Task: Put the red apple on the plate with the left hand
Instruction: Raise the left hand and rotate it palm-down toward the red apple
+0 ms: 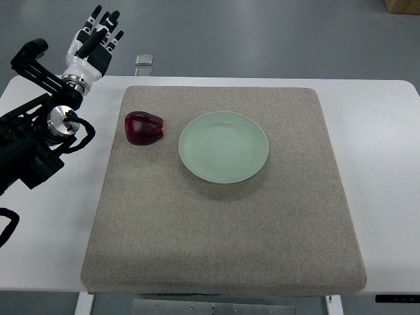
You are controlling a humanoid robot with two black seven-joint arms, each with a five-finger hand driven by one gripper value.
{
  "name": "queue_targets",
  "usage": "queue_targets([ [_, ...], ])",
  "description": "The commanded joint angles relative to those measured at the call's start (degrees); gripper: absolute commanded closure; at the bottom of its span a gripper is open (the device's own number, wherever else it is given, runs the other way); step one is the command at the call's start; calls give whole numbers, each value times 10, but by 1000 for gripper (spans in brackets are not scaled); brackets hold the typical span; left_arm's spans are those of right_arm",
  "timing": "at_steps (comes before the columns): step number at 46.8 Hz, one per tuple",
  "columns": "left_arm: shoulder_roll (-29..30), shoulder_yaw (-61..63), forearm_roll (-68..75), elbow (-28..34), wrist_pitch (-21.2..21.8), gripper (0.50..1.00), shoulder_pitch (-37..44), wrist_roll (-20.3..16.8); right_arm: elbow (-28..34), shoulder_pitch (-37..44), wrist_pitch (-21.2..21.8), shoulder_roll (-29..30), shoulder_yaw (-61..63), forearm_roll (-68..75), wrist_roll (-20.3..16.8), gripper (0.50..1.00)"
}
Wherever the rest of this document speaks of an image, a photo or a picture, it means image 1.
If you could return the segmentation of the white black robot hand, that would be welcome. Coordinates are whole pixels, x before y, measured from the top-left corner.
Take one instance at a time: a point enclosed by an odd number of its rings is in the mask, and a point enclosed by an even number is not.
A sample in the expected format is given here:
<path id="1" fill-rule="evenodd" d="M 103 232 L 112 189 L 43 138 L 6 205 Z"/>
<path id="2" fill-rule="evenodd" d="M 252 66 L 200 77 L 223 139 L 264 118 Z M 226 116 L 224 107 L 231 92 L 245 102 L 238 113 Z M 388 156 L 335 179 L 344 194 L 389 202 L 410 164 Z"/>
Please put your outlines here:
<path id="1" fill-rule="evenodd" d="M 99 5 L 75 34 L 66 55 L 64 75 L 76 75 L 84 81 L 97 81 L 108 70 L 113 52 L 123 37 L 116 31 L 120 12 L 101 13 Z"/>

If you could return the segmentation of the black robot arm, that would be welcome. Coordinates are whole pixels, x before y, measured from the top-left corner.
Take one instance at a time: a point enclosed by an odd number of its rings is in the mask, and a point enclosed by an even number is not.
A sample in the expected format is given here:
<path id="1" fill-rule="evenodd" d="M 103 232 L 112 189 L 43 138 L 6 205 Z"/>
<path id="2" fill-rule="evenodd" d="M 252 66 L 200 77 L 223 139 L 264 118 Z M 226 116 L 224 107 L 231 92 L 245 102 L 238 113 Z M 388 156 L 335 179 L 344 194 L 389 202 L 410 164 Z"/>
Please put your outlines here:
<path id="1" fill-rule="evenodd" d="M 1 116 L 2 192 L 17 180 L 30 189 L 39 186 L 63 168 L 61 155 L 83 149 L 96 134 L 76 114 L 86 92 L 80 78 L 73 75 L 64 81 L 38 63 L 47 49 L 44 39 L 34 39 L 10 62 L 45 94 Z"/>

